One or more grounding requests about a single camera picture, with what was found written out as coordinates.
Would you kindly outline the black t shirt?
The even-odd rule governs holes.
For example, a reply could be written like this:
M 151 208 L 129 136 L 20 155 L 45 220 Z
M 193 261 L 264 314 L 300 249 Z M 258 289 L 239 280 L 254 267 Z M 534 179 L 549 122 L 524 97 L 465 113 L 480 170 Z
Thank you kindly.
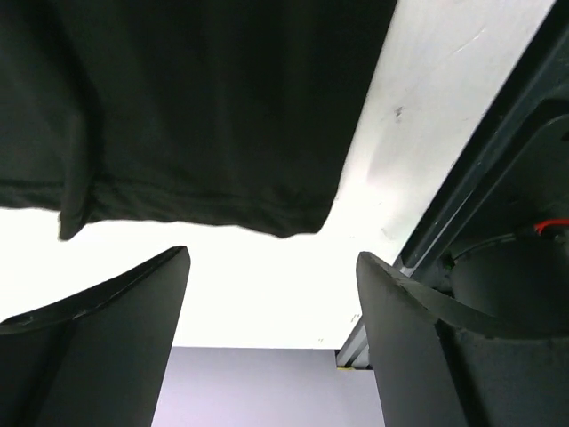
M 2 206 L 317 233 L 395 8 L 2 2 Z

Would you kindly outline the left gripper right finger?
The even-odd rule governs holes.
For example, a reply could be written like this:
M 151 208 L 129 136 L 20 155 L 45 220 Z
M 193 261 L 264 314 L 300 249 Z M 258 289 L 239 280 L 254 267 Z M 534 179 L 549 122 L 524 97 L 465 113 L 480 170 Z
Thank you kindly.
M 567 425 L 567 332 L 485 314 L 369 252 L 357 289 L 386 425 Z

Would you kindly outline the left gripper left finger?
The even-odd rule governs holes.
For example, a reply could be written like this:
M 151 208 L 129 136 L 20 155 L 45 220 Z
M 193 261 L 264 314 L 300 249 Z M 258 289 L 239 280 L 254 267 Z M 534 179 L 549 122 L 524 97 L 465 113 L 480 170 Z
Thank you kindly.
M 172 247 L 1 324 L 3 426 L 150 426 L 188 284 Z

